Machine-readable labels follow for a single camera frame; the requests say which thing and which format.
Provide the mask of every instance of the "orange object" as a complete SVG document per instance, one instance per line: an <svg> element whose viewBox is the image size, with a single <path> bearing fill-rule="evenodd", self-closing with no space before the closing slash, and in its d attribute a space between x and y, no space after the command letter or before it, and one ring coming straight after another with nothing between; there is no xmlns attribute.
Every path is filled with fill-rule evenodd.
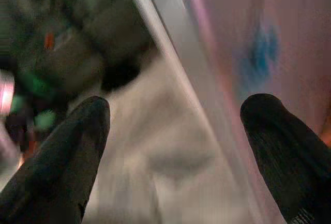
<svg viewBox="0 0 331 224"><path fill-rule="evenodd" d="M320 139L331 148L331 111L329 116L326 118Z"/></svg>
<svg viewBox="0 0 331 224"><path fill-rule="evenodd" d="M29 132L28 136L29 136L29 148L25 153L21 154L20 161L18 164L18 169L25 163L25 161L28 158L31 158L34 155L36 149L38 148L38 144L34 132Z"/></svg>
<svg viewBox="0 0 331 224"><path fill-rule="evenodd" d="M54 44L55 44L54 34L53 33L47 33L46 36L45 36L45 44L44 44L45 49L53 50L54 49Z"/></svg>

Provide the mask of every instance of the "blurry background object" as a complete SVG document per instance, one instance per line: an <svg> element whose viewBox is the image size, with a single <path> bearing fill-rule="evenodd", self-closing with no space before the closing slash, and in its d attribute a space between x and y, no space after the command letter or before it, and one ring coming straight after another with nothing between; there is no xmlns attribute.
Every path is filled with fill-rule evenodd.
<svg viewBox="0 0 331 224"><path fill-rule="evenodd" d="M7 1L10 15L2 25L11 27L6 38L18 72L34 74L70 98L107 80L108 68L138 68L137 56L153 43L132 0Z"/></svg>
<svg viewBox="0 0 331 224"><path fill-rule="evenodd" d="M13 143L11 137L8 135L8 131L5 128L4 123L0 122L0 156L1 166L8 161L16 161L19 151L16 145Z"/></svg>
<svg viewBox="0 0 331 224"><path fill-rule="evenodd" d="M10 113L11 103L14 96L14 76L0 70L0 115L7 116Z"/></svg>

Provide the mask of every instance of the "blue stain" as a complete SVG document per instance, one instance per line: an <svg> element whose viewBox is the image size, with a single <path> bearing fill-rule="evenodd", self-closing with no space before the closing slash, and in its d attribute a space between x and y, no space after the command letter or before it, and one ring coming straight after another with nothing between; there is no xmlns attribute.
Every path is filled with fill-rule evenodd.
<svg viewBox="0 0 331 224"><path fill-rule="evenodd" d="M270 70L277 63L278 55L279 41L274 27L260 27L256 31L250 52L241 59L238 96L256 91L270 77Z"/></svg>
<svg viewBox="0 0 331 224"><path fill-rule="evenodd" d="M273 27L268 32L263 29L257 31L252 48L250 66L246 68L253 81L262 82L270 75L271 62L278 57L278 39Z"/></svg>

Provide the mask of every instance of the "green object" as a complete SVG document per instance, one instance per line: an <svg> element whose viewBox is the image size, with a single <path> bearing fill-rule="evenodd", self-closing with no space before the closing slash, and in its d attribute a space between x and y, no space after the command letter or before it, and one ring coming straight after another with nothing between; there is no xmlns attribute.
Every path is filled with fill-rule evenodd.
<svg viewBox="0 0 331 224"><path fill-rule="evenodd" d="M24 105L24 97L19 95L14 95L12 102L10 113L17 113Z"/></svg>
<svg viewBox="0 0 331 224"><path fill-rule="evenodd" d="M52 100L55 97L56 92L54 88L38 78L36 75L32 73L24 73L20 75L20 78L22 83L24 83L27 89L34 95L48 100Z"/></svg>
<svg viewBox="0 0 331 224"><path fill-rule="evenodd" d="M54 125L55 120L55 112L52 110L43 111L35 117L35 128L38 131L47 131Z"/></svg>

